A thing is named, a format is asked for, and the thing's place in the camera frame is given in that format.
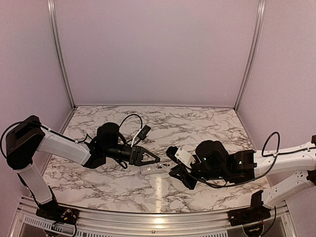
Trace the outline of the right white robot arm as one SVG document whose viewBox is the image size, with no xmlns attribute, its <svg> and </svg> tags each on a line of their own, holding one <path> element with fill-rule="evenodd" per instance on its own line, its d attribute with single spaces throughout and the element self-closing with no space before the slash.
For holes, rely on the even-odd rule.
<svg viewBox="0 0 316 237">
<path fill-rule="evenodd" d="M 274 151 L 245 150 L 229 154 L 220 141 L 201 142 L 191 155 L 182 148 L 168 147 L 166 155 L 177 165 L 169 175 L 193 190 L 198 182 L 215 189 L 235 187 L 253 182 L 270 174 L 292 171 L 293 174 L 251 197 L 251 205 L 244 216 L 255 221 L 264 213 L 303 190 L 316 185 L 316 137 L 311 141 L 287 149 Z"/>
</svg>

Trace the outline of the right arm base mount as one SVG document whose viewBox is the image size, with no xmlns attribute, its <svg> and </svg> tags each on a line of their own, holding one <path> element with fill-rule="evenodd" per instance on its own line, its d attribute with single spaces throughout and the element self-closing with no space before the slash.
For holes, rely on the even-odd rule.
<svg viewBox="0 0 316 237">
<path fill-rule="evenodd" d="M 271 217 L 271 210 L 263 206 L 262 193 L 263 190 L 259 190 L 252 194 L 249 207 L 228 211 L 231 226 L 249 224 Z"/>
</svg>

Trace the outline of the white remote control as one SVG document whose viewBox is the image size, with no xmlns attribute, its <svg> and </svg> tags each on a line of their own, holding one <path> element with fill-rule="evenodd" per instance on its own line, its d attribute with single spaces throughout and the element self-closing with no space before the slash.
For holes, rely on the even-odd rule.
<svg viewBox="0 0 316 237">
<path fill-rule="evenodd" d="M 165 172 L 164 170 L 158 169 L 159 163 L 154 163 L 150 165 L 141 166 L 140 172 L 142 175 L 151 175 Z"/>
</svg>

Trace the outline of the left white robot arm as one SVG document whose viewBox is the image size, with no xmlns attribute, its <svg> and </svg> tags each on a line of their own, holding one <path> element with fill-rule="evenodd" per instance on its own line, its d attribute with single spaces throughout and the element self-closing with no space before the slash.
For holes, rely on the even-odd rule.
<svg viewBox="0 0 316 237">
<path fill-rule="evenodd" d="M 34 154 L 52 154 L 89 169 L 105 165 L 107 158 L 112 158 L 123 168 L 160 162 L 160 158 L 147 149 L 127 144 L 119 130 L 118 124 L 107 122 L 98 127 L 90 142 L 79 142 L 44 126 L 37 116 L 30 116 L 3 132 L 0 140 L 5 142 L 6 148 L 0 151 L 8 166 L 30 190 L 39 209 L 50 219 L 57 220 L 62 216 L 62 208 L 34 165 Z"/>
</svg>

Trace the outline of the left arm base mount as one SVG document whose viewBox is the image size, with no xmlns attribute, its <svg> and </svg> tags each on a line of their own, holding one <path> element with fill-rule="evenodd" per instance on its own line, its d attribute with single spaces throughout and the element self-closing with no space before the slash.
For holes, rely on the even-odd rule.
<svg viewBox="0 0 316 237">
<path fill-rule="evenodd" d="M 76 208 L 60 206 L 58 203 L 51 201 L 40 205 L 36 215 L 57 223 L 75 225 L 79 216 L 79 210 Z"/>
</svg>

